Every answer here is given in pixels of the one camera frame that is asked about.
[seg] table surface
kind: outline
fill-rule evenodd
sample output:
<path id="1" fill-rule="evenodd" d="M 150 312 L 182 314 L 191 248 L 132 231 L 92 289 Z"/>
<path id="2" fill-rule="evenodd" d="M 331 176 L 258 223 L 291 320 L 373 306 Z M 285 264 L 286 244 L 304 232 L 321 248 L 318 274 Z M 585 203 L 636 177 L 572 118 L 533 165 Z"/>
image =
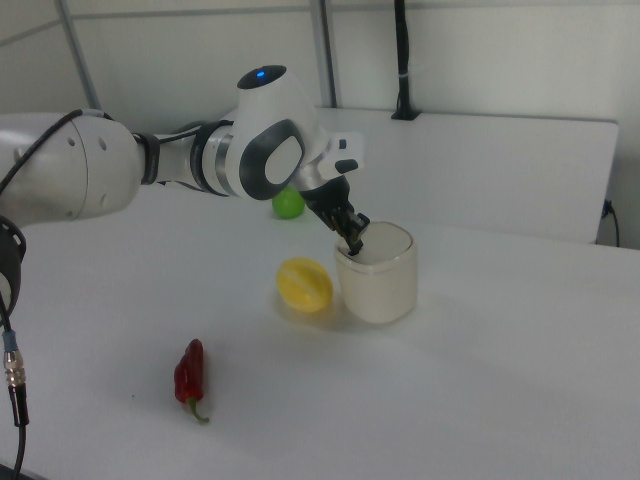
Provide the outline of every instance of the table surface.
<path id="1" fill-rule="evenodd" d="M 640 252 L 394 218 L 354 197 L 418 244 L 418 305 L 387 326 L 341 307 L 337 237 L 308 211 L 283 221 L 269 203 L 153 186 L 118 214 L 26 228 L 12 318 L 25 468 L 65 480 L 640 476 Z M 321 315 L 278 298 L 276 270 L 296 255 L 334 280 Z M 196 337 L 206 426 L 173 396 Z M 1 395 L 5 462 L 9 410 Z"/>

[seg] white cup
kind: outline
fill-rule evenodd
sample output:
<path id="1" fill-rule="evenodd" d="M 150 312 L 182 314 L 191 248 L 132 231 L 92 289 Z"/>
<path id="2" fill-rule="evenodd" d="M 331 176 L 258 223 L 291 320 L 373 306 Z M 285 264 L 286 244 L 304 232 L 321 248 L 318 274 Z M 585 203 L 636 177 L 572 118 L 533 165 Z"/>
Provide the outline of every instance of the white cup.
<path id="1" fill-rule="evenodd" d="M 370 323 L 387 323 L 409 313 L 418 296 L 417 247 L 406 230 L 371 222 L 363 247 L 349 255 L 344 240 L 335 246 L 338 280 L 347 308 Z"/>

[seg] lime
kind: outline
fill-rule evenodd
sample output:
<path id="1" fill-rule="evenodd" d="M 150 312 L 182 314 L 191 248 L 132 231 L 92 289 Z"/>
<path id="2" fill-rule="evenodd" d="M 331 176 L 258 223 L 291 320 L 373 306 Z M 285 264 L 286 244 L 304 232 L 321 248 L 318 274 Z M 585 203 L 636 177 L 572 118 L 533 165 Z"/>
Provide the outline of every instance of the lime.
<path id="1" fill-rule="evenodd" d="M 273 197 L 271 205 L 280 218 L 295 218 L 304 210 L 304 199 L 295 188 L 287 185 Z"/>

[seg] yellow lemon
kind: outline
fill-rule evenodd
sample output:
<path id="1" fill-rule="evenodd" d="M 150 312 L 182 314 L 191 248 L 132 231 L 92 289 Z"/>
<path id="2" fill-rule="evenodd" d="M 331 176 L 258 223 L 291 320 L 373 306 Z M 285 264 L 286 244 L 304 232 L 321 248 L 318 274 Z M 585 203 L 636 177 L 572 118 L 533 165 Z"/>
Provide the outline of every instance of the yellow lemon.
<path id="1" fill-rule="evenodd" d="M 285 260 L 276 274 L 276 285 L 287 305 L 305 313 L 326 308 L 333 296 L 333 284 L 327 271 L 310 258 Z"/>

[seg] red chili pepper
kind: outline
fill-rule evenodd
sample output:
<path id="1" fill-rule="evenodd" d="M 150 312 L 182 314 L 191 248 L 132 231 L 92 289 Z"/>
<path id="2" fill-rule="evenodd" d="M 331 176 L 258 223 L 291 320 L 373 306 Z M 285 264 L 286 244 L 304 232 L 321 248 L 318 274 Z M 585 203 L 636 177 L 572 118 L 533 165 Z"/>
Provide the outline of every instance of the red chili pepper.
<path id="1" fill-rule="evenodd" d="M 202 399 L 202 379 L 204 375 L 204 349 L 202 342 L 191 340 L 184 356 L 173 372 L 176 385 L 176 399 L 189 406 L 191 413 L 199 422 L 206 423 L 208 418 L 201 417 L 196 411 L 196 402 Z"/>

